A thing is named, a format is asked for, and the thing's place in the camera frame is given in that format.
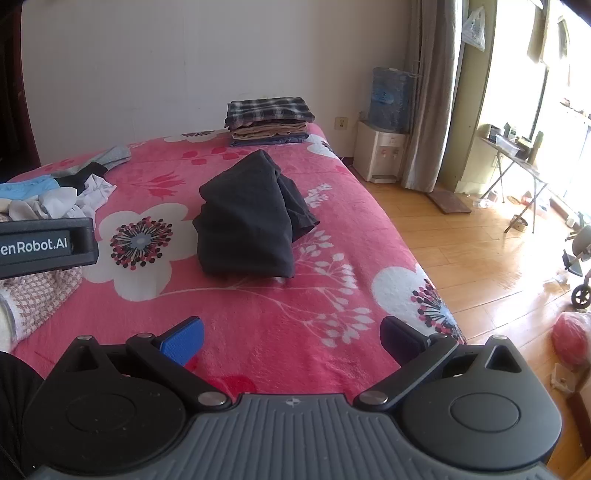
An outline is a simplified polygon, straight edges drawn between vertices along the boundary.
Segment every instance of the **gray curtain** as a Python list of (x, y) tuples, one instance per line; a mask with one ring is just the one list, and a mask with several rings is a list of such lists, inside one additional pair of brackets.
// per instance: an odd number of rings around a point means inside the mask
[(411, 0), (405, 69), (417, 74), (402, 186), (432, 192), (452, 117), (462, 0)]

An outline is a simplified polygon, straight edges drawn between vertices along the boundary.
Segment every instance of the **plaid shirt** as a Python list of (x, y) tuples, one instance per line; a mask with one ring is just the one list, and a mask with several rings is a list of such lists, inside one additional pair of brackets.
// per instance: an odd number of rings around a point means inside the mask
[(226, 127), (230, 130), (269, 120), (313, 122), (314, 115), (301, 97), (262, 98), (228, 104)]

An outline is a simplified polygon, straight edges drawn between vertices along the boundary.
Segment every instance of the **ridged surface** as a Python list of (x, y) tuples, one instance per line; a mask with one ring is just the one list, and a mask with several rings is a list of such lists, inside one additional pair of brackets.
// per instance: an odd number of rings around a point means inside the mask
[[(169, 454), (133, 473), (95, 480), (485, 479), (427, 457), (392, 420), (352, 408), (342, 395), (245, 395), (199, 416)], [(553, 480), (542, 466), (495, 478)], [(71, 480), (41, 468), (34, 480)]]

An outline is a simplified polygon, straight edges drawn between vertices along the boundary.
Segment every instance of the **plastic bag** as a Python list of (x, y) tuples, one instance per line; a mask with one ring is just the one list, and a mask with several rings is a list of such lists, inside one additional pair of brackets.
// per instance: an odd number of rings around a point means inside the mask
[(474, 208), (489, 208), (492, 207), (492, 202), (489, 199), (478, 199), (472, 202)]
[(462, 25), (462, 41), (484, 51), (484, 7), (474, 10)]
[(552, 327), (552, 343), (556, 355), (566, 364), (591, 362), (591, 314), (561, 313)]
[(563, 267), (560, 267), (556, 271), (556, 275), (552, 277), (552, 280), (556, 280), (561, 287), (567, 287), (570, 289), (570, 275)]

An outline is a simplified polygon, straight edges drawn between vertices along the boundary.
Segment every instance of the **brown folded cloth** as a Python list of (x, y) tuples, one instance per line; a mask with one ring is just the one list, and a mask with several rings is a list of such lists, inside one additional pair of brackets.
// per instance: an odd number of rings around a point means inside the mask
[(308, 126), (306, 122), (298, 122), (293, 124), (265, 122), (263, 125), (252, 125), (250, 127), (241, 127), (232, 131), (232, 138), (234, 140), (260, 140), (263, 138), (271, 138), (275, 135), (294, 135), (305, 134)]
[(233, 132), (234, 130), (238, 130), (239, 128), (244, 128), (244, 127), (259, 127), (261, 125), (270, 125), (270, 124), (278, 124), (278, 125), (295, 125), (295, 124), (300, 124), (302, 123), (303, 120), (289, 120), (289, 119), (285, 119), (285, 118), (280, 118), (280, 119), (274, 119), (274, 120), (259, 120), (259, 121), (255, 121), (255, 122), (244, 122), (241, 126), (236, 127), (236, 128), (229, 128), (230, 132)]

